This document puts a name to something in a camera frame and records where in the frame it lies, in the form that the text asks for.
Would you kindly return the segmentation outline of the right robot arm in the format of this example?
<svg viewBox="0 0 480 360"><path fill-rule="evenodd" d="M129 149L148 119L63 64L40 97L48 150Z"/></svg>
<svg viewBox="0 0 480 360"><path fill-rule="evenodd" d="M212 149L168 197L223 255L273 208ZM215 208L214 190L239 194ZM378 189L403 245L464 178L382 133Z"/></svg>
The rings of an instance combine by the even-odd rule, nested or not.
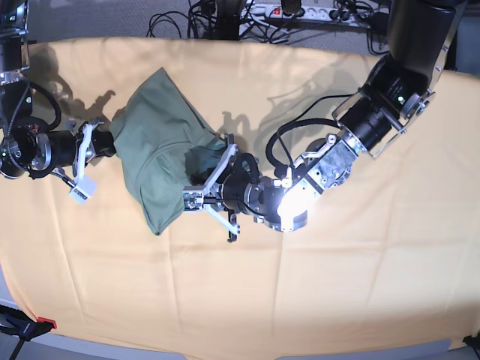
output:
<svg viewBox="0 0 480 360"><path fill-rule="evenodd" d="M94 159L112 157L113 135L99 128L99 118L83 122L77 132L59 130L58 101L25 74L30 65L28 16L27 1L1 2L1 175L54 175L70 184L63 169L78 173Z"/></svg>

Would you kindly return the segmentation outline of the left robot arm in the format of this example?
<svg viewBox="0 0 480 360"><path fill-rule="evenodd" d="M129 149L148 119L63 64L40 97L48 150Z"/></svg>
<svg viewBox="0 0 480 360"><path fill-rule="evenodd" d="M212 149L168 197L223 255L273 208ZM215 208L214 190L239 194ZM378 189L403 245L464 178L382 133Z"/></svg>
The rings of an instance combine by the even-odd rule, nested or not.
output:
<svg viewBox="0 0 480 360"><path fill-rule="evenodd" d="M261 175L251 154L237 156L218 191L231 235L239 233L236 217L241 213L283 233L302 228L310 205L348 179L360 154L376 157L404 134L434 95L466 7L465 1L393 1L388 52L364 85L343 96L331 118L299 115L271 136L265 156L274 167L273 178ZM274 156L284 134L313 125L330 127L331 133L286 163Z"/></svg>

